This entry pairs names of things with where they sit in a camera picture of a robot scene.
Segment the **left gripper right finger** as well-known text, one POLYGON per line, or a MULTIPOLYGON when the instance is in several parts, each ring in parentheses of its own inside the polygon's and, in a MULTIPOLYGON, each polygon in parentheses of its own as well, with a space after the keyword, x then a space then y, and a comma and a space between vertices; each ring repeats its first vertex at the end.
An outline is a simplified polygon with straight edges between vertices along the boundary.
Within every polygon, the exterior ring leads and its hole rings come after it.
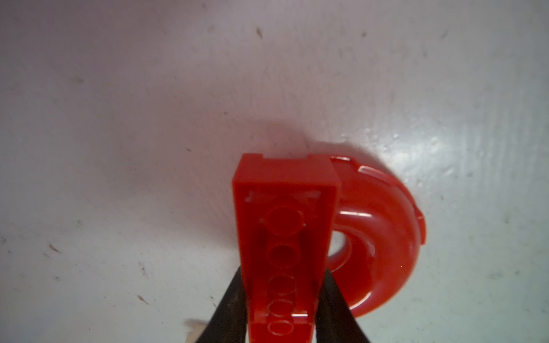
POLYGON ((326 269, 319 296, 315 326, 318 343, 370 343, 329 269, 326 269))

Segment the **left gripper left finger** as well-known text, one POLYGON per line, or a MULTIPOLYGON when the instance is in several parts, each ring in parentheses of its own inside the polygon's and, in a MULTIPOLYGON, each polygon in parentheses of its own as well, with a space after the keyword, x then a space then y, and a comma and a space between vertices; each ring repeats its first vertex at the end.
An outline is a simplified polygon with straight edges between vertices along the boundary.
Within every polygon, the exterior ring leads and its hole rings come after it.
POLYGON ((245 343, 246 335, 247 303, 239 267, 197 343, 245 343))

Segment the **red arch lego piece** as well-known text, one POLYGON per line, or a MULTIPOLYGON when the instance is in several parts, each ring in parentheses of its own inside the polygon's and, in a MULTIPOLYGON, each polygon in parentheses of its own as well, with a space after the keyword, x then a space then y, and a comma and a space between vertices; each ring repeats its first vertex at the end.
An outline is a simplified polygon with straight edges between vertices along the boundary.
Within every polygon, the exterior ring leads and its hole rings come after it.
POLYGON ((353 317, 380 307, 426 241, 408 189, 350 157, 244 154, 232 191, 251 342, 311 342, 327 272, 353 317))

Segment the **cream lego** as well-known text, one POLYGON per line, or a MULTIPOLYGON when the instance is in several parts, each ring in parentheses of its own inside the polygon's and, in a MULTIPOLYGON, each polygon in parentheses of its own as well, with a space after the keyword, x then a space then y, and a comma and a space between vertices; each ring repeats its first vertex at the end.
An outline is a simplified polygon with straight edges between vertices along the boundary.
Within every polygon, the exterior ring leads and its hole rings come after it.
POLYGON ((208 322, 201 320, 187 320, 185 326, 189 330, 185 343, 196 343, 205 331, 208 322))

